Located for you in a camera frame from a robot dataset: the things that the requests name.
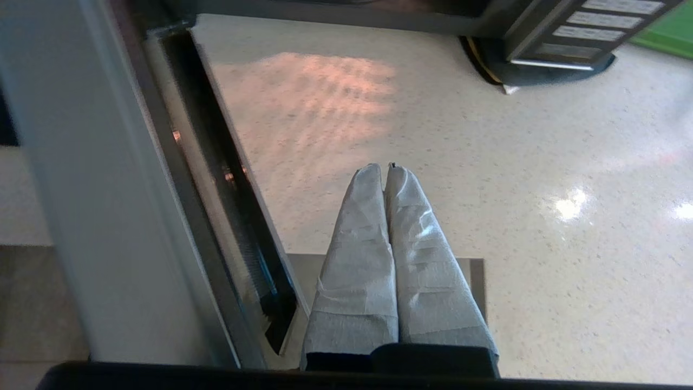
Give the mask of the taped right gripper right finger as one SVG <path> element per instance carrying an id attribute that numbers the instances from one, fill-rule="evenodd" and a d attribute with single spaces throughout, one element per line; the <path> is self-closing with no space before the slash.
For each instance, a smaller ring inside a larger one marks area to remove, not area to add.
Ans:
<path id="1" fill-rule="evenodd" d="M 384 202 L 400 343 L 423 368 L 497 377 L 492 334 L 416 175 L 389 165 Z"/>

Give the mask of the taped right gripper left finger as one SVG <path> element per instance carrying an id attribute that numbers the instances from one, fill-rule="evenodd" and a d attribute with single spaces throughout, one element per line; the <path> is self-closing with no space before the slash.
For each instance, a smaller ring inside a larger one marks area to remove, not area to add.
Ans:
<path id="1" fill-rule="evenodd" d="M 379 165 L 354 173 L 316 282 L 302 347 L 304 371 L 368 359 L 399 339 L 396 276 Z"/>

